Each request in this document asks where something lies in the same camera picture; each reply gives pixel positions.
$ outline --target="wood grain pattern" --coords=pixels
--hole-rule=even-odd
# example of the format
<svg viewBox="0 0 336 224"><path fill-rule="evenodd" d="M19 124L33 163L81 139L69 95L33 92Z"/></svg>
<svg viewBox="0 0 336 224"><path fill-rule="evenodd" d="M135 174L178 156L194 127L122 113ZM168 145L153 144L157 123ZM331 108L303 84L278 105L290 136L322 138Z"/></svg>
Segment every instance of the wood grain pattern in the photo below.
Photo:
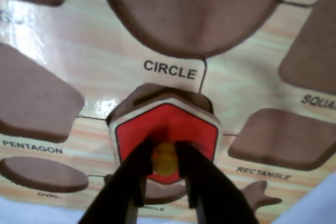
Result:
<svg viewBox="0 0 336 224"><path fill-rule="evenodd" d="M175 59L145 48L127 32L105 0L67 0L60 8L0 0L0 10L0 41L17 48L82 92L86 97L83 115L105 118L132 90L145 82L196 92L201 86L205 70L202 61ZM239 133L247 118L264 108L336 121L333 110L301 103L306 94L329 100L336 100L336 97L290 86L277 74L280 62L310 12L310 8L279 5L261 29L242 44L207 60L202 93L213 102L224 133ZM195 80L187 80L146 71L143 69L145 60L197 69L200 75ZM262 224L271 223L336 167L335 155L310 172L241 161L227 155L234 138L223 137L216 155L217 166L239 188L266 180L266 195L282 199L280 204L258 209L257 216ZM3 145L2 141L62 148L63 154L11 147L10 143ZM108 128L99 120L77 119L69 140L57 145L0 135L0 158L23 155L60 161L86 175L104 176L116 168ZM237 170L239 167L290 178L244 173ZM39 191L17 186L0 177L0 195L25 202L85 209L104 183L103 177L90 176L89 180L88 189L57 194L58 199L39 196ZM143 208L140 215L196 220L195 211L188 209L185 197L168 205Z"/></svg>

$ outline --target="yellow knob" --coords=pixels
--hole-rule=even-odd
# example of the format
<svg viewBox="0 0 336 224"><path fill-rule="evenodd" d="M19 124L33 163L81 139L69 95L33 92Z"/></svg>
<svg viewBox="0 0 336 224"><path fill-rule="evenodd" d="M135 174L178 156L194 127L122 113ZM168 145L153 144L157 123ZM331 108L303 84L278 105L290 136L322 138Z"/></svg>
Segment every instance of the yellow knob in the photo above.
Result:
<svg viewBox="0 0 336 224"><path fill-rule="evenodd" d="M161 176L170 176L178 168L175 146L172 143L161 143L154 148L152 158L153 171Z"/></svg>

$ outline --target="oval cutout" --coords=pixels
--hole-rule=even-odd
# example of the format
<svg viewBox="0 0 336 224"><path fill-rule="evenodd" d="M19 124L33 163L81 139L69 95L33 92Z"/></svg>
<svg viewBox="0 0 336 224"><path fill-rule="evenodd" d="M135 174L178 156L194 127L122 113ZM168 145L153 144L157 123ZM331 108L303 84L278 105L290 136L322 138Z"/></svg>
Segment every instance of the oval cutout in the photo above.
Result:
<svg viewBox="0 0 336 224"><path fill-rule="evenodd" d="M81 171L37 157L4 158L0 161L0 173L16 184L53 193L74 193L89 185Z"/></svg>

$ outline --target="red hexagon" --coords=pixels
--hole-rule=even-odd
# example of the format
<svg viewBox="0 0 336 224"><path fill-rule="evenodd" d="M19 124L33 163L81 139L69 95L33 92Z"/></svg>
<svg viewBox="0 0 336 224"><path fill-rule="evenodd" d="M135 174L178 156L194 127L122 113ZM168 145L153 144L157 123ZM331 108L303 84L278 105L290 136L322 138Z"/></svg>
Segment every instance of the red hexagon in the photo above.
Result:
<svg viewBox="0 0 336 224"><path fill-rule="evenodd" d="M121 163L149 135L162 142L191 141L213 161L218 129L173 104L163 103L120 124L115 135ZM181 180L178 172L168 177L153 174L148 178L165 185Z"/></svg>

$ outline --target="hexagon puzzle piece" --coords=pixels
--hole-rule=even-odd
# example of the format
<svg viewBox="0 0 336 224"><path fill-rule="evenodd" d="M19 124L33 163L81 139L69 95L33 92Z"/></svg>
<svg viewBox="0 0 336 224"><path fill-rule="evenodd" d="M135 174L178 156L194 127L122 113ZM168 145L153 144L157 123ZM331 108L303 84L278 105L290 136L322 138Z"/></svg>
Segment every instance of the hexagon puzzle piece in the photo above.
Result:
<svg viewBox="0 0 336 224"><path fill-rule="evenodd" d="M83 106L77 90L0 43L0 133L60 143Z"/></svg>
<svg viewBox="0 0 336 224"><path fill-rule="evenodd" d="M158 142L190 141L213 161L220 128L214 116L201 114L172 94L119 118L110 130L118 143L121 162L149 135ZM166 177L153 174L149 178L165 185L181 180L178 172Z"/></svg>
<svg viewBox="0 0 336 224"><path fill-rule="evenodd" d="M118 149L119 144L116 141L117 139L114 127L117 127L128 119L135 118L135 114L141 114L141 111L144 112L152 110L153 106L156 106L155 103L157 103L157 105L163 105L164 103L166 103L167 99L172 99L176 101L176 103L185 104L185 106L190 109L189 115L193 115L194 113L196 115L204 115L205 118L210 118L210 121L213 120L216 127L218 127L219 122L212 114L213 107L211 101L204 95L190 91L169 88L154 83L143 84L136 88L124 101L122 101L107 118L107 124L110 128L112 145L114 147L113 153L117 165L119 165L123 159L120 159ZM166 105L175 106L176 104L172 103ZM158 113L156 116L156 119L153 119L154 124L151 123L153 122L152 120L143 120L143 122L142 120L139 120L139 122L141 122L142 124L148 125L146 125L143 129L141 129L141 126L138 125L137 129L140 129L140 131L142 131L144 135L148 133L152 134L152 136L154 136L157 140L169 139L171 141L181 140L179 139L178 135L179 130L175 129L175 126L179 127L179 129L183 129L184 133L180 135L183 138L197 138L198 133L200 133L199 130L195 128L192 128L191 130L186 130L189 123L188 120L184 120L183 117L180 118L178 116L173 116L168 118L165 115L160 115L160 113ZM131 148L128 151L132 151L132 146L135 147L136 145L136 142L131 143ZM197 145L196 143L195 145L198 148L201 148L202 146L202 144ZM175 173L173 176L173 181L180 180L177 176L177 173ZM162 183L154 181L153 179L148 179L146 185L145 202L146 204L165 204L183 197L185 193L185 187L184 185L181 185L181 182L173 183L171 185L163 185Z"/></svg>

